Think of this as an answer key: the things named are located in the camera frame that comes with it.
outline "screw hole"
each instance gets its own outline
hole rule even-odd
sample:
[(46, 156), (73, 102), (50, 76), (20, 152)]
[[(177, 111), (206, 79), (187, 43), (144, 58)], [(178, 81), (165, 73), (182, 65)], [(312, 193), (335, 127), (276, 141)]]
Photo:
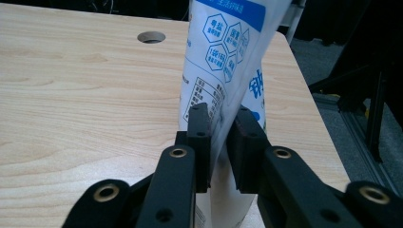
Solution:
[(94, 193), (94, 199), (99, 202), (106, 202), (113, 200), (116, 198), (119, 194), (119, 188), (113, 184), (109, 183), (104, 186), (101, 186), (95, 191)]
[(145, 44), (157, 44), (165, 39), (165, 35), (159, 31), (146, 31), (140, 33), (137, 39)]
[(391, 199), (379, 189), (370, 186), (363, 186), (359, 189), (359, 193), (367, 200), (378, 204), (388, 204)]
[(320, 210), (320, 214), (330, 222), (338, 223), (340, 221), (340, 217), (338, 216), (338, 214), (332, 210), (323, 209)]
[(181, 158), (187, 154), (186, 150), (184, 149), (174, 149), (172, 150), (169, 155), (174, 158)]
[(274, 151), (276, 156), (281, 159), (289, 159), (291, 158), (291, 153), (282, 149), (277, 149)]
[(166, 223), (169, 222), (174, 215), (172, 214), (171, 210), (164, 208), (158, 211), (155, 217), (159, 222)]

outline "hexagon logo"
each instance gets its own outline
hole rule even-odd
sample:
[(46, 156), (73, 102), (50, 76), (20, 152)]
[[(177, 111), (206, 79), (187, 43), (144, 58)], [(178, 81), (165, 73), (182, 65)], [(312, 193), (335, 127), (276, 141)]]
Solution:
[(228, 57), (228, 60), (224, 66), (224, 77), (226, 83), (231, 82), (236, 67), (237, 67), (236, 57), (235, 55), (231, 55), (230, 57)]
[(226, 33), (224, 38), (224, 43), (229, 53), (237, 50), (241, 37), (242, 33), (240, 30), (240, 23), (237, 23), (228, 28), (228, 32)]
[(202, 32), (207, 38), (208, 42), (214, 43), (222, 40), (224, 33), (227, 29), (227, 24), (221, 14), (209, 16), (205, 22)]
[(210, 66), (211, 70), (221, 70), (224, 67), (226, 57), (224, 46), (219, 44), (211, 46), (207, 50), (205, 61)]
[(248, 48), (248, 44), (249, 44), (249, 29), (247, 29), (240, 38), (240, 44), (238, 46), (238, 54), (237, 54), (238, 63), (242, 62), (246, 48)]

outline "blue strip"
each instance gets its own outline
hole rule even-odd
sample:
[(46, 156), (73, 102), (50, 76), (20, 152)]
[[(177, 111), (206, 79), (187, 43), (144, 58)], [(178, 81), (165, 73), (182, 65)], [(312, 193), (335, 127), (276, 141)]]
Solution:
[(261, 32), (266, 8), (257, 3), (245, 0), (197, 0), (214, 9), (226, 12), (248, 23)]

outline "light wood tabletop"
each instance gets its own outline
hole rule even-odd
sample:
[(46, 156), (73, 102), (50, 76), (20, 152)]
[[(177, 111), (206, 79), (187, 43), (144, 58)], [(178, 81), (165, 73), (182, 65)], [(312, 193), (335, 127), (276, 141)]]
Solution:
[[(154, 172), (178, 130), (187, 27), (0, 4), (0, 226), (61, 226), (91, 184)], [(144, 44), (145, 31), (166, 39)], [(344, 191), (348, 176), (284, 36), (262, 65), (270, 142)], [(262, 226), (255, 203), (242, 226)]]

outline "plastic bag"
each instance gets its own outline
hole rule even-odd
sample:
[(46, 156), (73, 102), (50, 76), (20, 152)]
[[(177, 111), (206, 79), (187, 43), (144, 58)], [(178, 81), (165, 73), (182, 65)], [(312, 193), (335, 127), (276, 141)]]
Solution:
[(261, 58), (290, 0), (195, 0), (183, 66), (180, 130), (188, 110), (207, 103), (212, 129), (211, 188), (198, 194), (197, 227), (239, 227), (254, 195), (236, 190), (225, 139), (240, 103), (264, 127)]

